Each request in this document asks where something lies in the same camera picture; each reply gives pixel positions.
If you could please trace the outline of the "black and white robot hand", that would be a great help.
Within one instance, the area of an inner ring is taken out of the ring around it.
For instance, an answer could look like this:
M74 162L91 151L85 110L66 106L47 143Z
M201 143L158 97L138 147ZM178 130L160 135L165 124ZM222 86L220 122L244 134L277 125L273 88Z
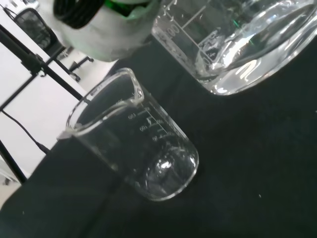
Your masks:
M161 1L42 0L40 7L45 23L64 46L111 62L145 44Z

